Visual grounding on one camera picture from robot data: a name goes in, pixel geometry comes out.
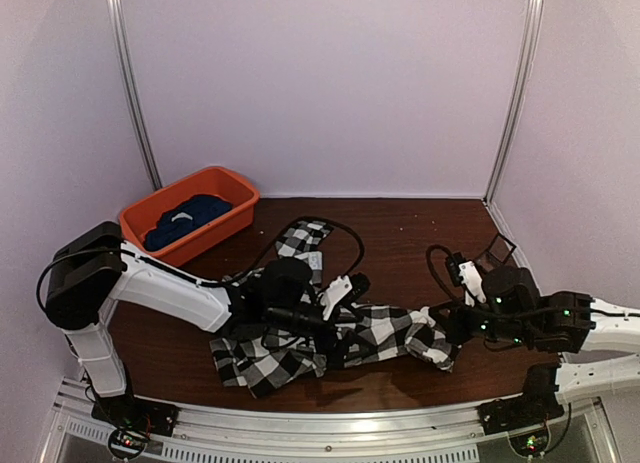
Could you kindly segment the aluminium front rail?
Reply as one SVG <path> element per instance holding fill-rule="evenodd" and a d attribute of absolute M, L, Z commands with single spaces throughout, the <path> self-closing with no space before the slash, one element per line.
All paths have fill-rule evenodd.
<path fill-rule="evenodd" d="M 488 435 L 475 405 L 372 413 L 249 412 L 178 406 L 171 436 L 155 435 L 132 462 L 621 462 L 598 399 L 547 423 L 551 453 L 520 456 L 509 434 Z M 64 381 L 35 462 L 119 462 L 114 430 L 91 416 L 84 385 Z"/>

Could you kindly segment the right aluminium corner post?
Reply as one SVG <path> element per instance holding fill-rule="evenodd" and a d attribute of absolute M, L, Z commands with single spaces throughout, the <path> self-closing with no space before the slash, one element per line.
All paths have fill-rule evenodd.
<path fill-rule="evenodd" d="M 527 1 L 523 34 L 507 114 L 493 169 L 483 198 L 486 207 L 489 207 L 495 200 L 515 139 L 540 38 L 544 4 L 545 0 Z"/>

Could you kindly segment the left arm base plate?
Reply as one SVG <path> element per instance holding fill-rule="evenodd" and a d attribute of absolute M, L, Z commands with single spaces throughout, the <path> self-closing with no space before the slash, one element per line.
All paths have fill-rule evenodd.
<path fill-rule="evenodd" d="M 173 435 L 179 409 L 169 403 L 156 402 L 131 395 L 96 397 L 91 411 L 94 419 L 116 428 L 144 435 Z"/>

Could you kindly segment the left aluminium corner post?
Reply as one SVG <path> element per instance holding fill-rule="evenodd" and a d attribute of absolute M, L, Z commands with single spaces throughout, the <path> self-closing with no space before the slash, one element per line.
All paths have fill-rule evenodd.
<path fill-rule="evenodd" d="M 123 82 L 125 101 L 131 118 L 134 135 L 142 158 L 143 167 L 154 191 L 163 187 L 155 155 L 149 139 L 135 72 L 129 48 L 122 0 L 106 0 L 112 25 L 115 48 Z"/>

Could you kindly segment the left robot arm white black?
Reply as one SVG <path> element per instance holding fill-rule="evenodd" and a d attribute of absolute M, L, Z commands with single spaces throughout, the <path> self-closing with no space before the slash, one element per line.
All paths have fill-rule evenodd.
<path fill-rule="evenodd" d="M 36 301 L 65 334 L 97 397 L 105 398 L 106 412 L 133 427 L 144 407 L 131 395 L 126 366 L 101 314 L 106 304 L 134 303 L 232 341 L 261 340 L 278 331 L 332 339 L 336 310 L 347 304 L 355 284 L 344 275 L 319 291 L 312 279 L 311 264 L 295 256 L 226 281 L 203 279 L 152 257 L 106 221 L 54 255 L 36 283 Z"/>

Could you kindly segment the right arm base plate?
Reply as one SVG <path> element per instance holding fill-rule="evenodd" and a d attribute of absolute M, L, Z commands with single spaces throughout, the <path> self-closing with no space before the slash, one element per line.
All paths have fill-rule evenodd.
<path fill-rule="evenodd" d="M 562 417 L 564 413 L 564 407 L 553 394 L 522 394 L 493 400 L 477 407 L 485 435 L 540 425 Z"/>

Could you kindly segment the aluminium corner post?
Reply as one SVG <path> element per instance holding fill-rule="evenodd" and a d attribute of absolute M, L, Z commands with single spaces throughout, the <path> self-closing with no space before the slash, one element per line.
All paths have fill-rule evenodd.
<path fill-rule="evenodd" d="M 545 0 L 527 1 L 523 34 L 507 114 L 493 169 L 483 198 L 486 207 L 489 207 L 495 200 L 515 139 L 540 38 L 544 4 Z"/>
<path fill-rule="evenodd" d="M 122 0 L 106 0 L 112 25 L 115 48 L 123 82 L 125 101 L 131 118 L 134 135 L 142 158 L 143 167 L 154 191 L 163 187 L 155 155 L 149 139 L 135 72 L 129 48 Z"/>

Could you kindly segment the black white checkered shirt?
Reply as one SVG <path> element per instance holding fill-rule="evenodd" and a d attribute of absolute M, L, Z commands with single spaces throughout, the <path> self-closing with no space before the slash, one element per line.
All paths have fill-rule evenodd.
<path fill-rule="evenodd" d="M 411 356 L 449 372 L 459 346 L 429 310 L 360 302 L 354 270 L 323 284 L 321 244 L 338 223 L 299 217 L 271 242 L 276 258 L 228 278 L 239 294 L 210 343 L 221 383 L 267 396 L 302 376 Z"/>

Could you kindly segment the small black brooch box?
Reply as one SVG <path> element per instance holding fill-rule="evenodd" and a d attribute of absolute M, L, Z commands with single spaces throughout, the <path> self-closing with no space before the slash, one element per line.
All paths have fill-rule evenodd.
<path fill-rule="evenodd" d="M 488 246 L 473 259 L 473 262 L 478 272 L 484 276 L 503 266 L 515 266 L 514 253 L 516 249 L 515 243 L 498 232 Z"/>

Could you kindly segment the dark blue garment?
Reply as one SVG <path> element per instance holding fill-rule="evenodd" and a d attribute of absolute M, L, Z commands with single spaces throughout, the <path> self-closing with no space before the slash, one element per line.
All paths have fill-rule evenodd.
<path fill-rule="evenodd" d="M 148 252 L 159 251 L 232 209 L 230 202 L 217 196 L 194 195 L 160 216 L 155 227 L 146 233 L 143 247 Z"/>

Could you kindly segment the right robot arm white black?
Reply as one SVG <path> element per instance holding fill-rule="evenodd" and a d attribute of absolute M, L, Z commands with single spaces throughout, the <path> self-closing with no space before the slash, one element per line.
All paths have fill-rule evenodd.
<path fill-rule="evenodd" d="M 503 348 L 577 354 L 613 351 L 613 359 L 595 363 L 557 363 L 532 367 L 523 395 L 513 402 L 519 423 L 535 423 L 551 400 L 575 400 L 639 387 L 639 312 L 589 294 L 559 291 L 544 296 L 526 268 L 501 266 L 485 274 L 472 263 L 459 267 L 463 301 L 432 309 L 448 341 L 462 345 L 472 338 Z"/>

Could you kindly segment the orange plastic basin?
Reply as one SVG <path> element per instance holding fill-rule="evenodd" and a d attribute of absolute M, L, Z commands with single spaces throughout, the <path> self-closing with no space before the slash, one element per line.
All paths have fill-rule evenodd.
<path fill-rule="evenodd" d="M 208 167 L 127 207 L 119 224 L 127 241 L 181 266 L 251 225 L 259 198 L 244 176 Z"/>

